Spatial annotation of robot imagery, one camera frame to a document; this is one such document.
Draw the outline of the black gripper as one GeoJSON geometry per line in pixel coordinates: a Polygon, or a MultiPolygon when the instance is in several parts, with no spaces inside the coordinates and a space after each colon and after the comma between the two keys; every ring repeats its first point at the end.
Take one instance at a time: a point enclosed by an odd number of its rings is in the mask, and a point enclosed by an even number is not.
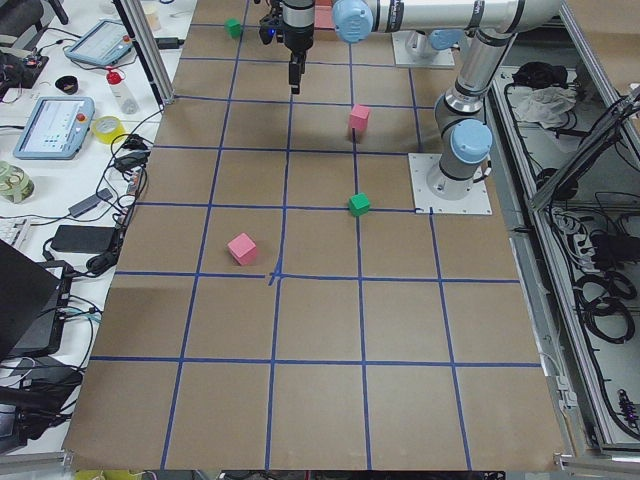
{"type": "Polygon", "coordinates": [[[288,79],[292,95],[300,93],[300,74],[305,73],[306,51],[311,49],[314,43],[314,24],[304,27],[283,25],[284,44],[293,53],[298,55],[298,62],[290,61],[288,64],[288,79]]]}

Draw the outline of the green foam cube near arm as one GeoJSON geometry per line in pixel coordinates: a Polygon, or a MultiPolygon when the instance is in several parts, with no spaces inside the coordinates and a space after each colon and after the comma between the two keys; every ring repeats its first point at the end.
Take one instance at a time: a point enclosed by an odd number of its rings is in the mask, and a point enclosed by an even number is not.
{"type": "Polygon", "coordinates": [[[352,216],[360,217],[370,210],[371,202],[364,192],[359,192],[349,198],[348,208],[352,216]]]}

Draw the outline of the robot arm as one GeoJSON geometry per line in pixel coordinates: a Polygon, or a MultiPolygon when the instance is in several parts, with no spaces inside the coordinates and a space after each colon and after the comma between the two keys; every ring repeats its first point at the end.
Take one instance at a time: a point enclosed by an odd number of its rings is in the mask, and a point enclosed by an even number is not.
{"type": "MultiPolygon", "coordinates": [[[[315,6],[314,1],[273,1],[260,21],[263,42],[275,38],[291,52],[294,94],[313,46],[315,6]]],[[[334,1],[332,19],[340,40],[350,44],[375,32],[473,30],[467,60],[445,100],[458,112],[476,112],[516,35],[541,26],[560,6],[559,1],[334,1]]]]}
{"type": "Polygon", "coordinates": [[[514,38],[493,29],[477,29],[453,86],[436,103],[443,150],[427,174],[427,183],[440,198],[464,198],[489,155],[493,134],[482,119],[484,100],[514,38]]]}

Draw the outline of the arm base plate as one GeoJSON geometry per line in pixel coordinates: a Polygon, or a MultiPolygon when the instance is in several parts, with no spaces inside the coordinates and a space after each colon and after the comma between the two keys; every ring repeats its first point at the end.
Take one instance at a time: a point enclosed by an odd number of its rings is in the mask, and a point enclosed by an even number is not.
{"type": "Polygon", "coordinates": [[[453,69],[453,46],[461,32],[454,29],[412,30],[392,34],[395,65],[405,68],[453,69]]]}
{"type": "Polygon", "coordinates": [[[471,179],[452,180],[441,171],[440,158],[440,154],[434,153],[408,155],[414,211],[417,214],[491,215],[481,168],[476,169],[471,179]]]}

